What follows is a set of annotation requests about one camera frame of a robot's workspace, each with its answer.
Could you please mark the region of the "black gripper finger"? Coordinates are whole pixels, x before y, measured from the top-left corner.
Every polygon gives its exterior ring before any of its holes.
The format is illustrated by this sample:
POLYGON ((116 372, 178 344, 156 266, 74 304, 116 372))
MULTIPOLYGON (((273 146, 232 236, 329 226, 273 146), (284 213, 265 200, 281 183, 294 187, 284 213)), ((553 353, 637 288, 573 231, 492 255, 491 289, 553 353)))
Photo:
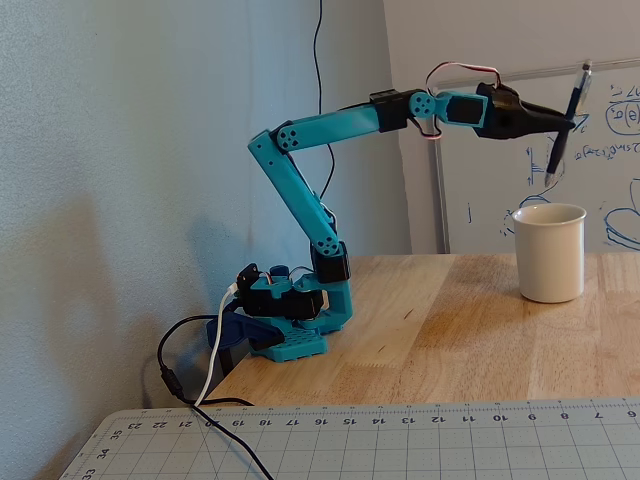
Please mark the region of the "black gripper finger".
POLYGON ((552 108, 544 107, 542 105, 537 105, 531 102, 524 102, 524 108, 531 114, 535 115, 545 121, 557 121, 574 124, 574 118, 568 116, 567 114, 554 110, 552 108))
POLYGON ((538 133, 563 133, 571 129, 567 119, 528 119, 520 128, 522 136, 538 133))

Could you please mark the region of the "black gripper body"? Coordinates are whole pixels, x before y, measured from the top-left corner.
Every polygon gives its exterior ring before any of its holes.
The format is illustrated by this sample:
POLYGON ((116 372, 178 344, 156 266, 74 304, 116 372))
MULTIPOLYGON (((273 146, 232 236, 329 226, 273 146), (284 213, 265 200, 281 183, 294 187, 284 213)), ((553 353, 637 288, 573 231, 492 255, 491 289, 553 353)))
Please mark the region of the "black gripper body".
POLYGON ((487 98, 483 124, 473 128, 478 137, 508 140, 528 135, 525 110, 514 89, 481 82, 476 94, 487 98))

